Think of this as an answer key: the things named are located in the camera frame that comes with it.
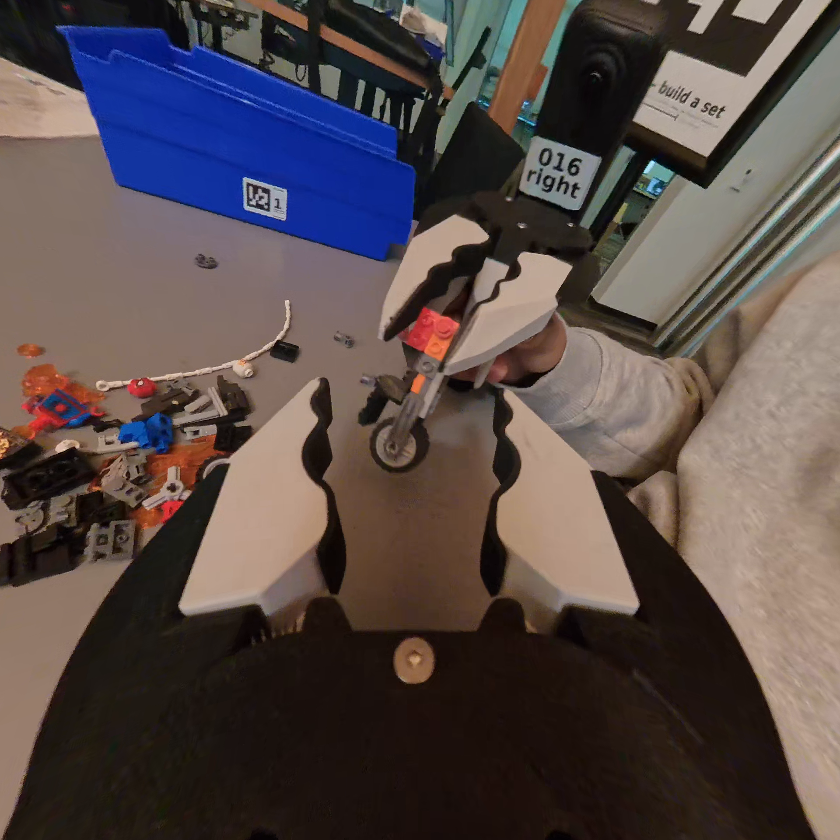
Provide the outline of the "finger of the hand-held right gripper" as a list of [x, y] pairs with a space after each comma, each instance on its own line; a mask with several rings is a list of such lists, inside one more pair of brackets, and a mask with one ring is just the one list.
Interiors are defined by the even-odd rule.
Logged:
[[558, 293], [572, 264], [525, 254], [513, 266], [488, 259], [475, 277], [459, 277], [446, 294], [446, 314], [458, 331], [446, 363], [448, 385], [471, 389], [487, 381], [493, 361], [539, 333], [557, 312]]
[[415, 234], [385, 295], [379, 339], [392, 340], [405, 330], [454, 278], [476, 273], [490, 244], [482, 226], [457, 214]]

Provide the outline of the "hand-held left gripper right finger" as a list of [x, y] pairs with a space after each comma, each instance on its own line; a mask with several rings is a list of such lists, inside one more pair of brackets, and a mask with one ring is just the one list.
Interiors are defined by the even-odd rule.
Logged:
[[570, 607], [633, 616], [640, 601], [586, 461], [515, 394], [498, 392], [480, 576], [517, 602], [527, 629], [554, 631]]

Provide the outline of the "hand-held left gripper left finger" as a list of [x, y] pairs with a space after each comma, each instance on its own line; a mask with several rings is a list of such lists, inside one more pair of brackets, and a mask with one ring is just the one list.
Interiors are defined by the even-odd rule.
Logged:
[[255, 606], [294, 616], [340, 592], [346, 545], [326, 473], [329, 381], [307, 383], [227, 464], [179, 608], [185, 616]]

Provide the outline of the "lego motorcycle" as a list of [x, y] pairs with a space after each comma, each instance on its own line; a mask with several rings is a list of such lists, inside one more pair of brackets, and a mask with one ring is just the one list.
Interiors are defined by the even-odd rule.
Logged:
[[406, 473], [426, 458], [430, 440], [425, 421], [448, 383], [445, 361], [459, 326], [457, 320], [424, 307], [400, 333], [408, 352], [405, 373], [364, 380], [370, 391], [357, 423], [371, 427], [371, 456], [381, 469]]

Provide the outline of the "pile of lego pieces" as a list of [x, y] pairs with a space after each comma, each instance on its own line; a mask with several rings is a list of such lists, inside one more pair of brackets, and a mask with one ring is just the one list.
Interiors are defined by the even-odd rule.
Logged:
[[2, 427], [2, 509], [16, 529], [2, 542], [2, 587], [131, 561], [141, 532], [168, 522], [249, 441], [252, 402], [228, 375], [254, 372], [245, 359], [149, 377], [157, 393], [140, 400], [132, 379], [88, 387], [53, 364], [30, 368], [27, 423]]

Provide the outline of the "person's right forearm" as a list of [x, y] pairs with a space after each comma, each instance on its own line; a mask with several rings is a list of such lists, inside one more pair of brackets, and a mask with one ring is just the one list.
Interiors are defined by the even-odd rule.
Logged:
[[660, 360], [566, 325], [562, 361], [530, 387], [503, 386], [594, 470], [631, 485], [675, 472], [715, 392], [692, 360]]

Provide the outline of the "person's right hand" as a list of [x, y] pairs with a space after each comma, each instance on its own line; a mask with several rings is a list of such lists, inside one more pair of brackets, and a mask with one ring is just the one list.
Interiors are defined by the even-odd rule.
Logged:
[[562, 361], [567, 342], [565, 322], [555, 312], [540, 332], [493, 361], [487, 381], [493, 385], [530, 387]]

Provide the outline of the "person's grey sweatshirt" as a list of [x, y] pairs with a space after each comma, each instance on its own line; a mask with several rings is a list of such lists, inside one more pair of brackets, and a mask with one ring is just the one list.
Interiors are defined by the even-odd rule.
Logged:
[[747, 653], [818, 838], [838, 838], [838, 255], [768, 311], [764, 295], [707, 360], [638, 356], [631, 393], [668, 384], [689, 428], [677, 544]]

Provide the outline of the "wooden background desk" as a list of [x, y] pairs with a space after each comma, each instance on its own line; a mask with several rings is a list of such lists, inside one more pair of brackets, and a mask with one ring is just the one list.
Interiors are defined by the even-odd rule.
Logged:
[[259, 67], [282, 58], [297, 67], [331, 66], [339, 69], [340, 100], [348, 108], [355, 103], [357, 82], [394, 93], [420, 96], [437, 93], [449, 102], [455, 95], [440, 76], [438, 65], [396, 21], [353, 2], [322, 2], [318, 22], [310, 15], [316, 2], [300, 8], [269, 1], [189, 2], [191, 14], [200, 25], [213, 30], [213, 49], [223, 54], [224, 30], [248, 30], [260, 19], [263, 58]]

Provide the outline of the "black framed sign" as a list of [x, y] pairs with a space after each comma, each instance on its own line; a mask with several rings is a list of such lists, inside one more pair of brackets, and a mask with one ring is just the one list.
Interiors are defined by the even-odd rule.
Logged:
[[838, 1], [652, 1], [667, 54], [626, 145], [707, 187], [838, 33]]

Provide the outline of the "blue plastic bin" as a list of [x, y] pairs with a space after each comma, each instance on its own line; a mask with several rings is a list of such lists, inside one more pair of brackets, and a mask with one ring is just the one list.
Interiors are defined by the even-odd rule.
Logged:
[[371, 259], [406, 244], [393, 127], [158, 28], [57, 29], [118, 185]]

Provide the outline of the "wooden post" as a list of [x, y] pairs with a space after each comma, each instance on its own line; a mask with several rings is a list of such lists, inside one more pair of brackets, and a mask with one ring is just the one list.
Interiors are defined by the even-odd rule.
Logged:
[[565, 1], [528, 1], [501, 70], [488, 115], [512, 135], [522, 104], [564, 10]]

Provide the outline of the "metal rail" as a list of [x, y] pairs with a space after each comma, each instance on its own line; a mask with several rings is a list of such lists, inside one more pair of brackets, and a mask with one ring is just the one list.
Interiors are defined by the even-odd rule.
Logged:
[[741, 237], [733, 250], [654, 333], [659, 355], [689, 356], [730, 310], [838, 221], [839, 135]]

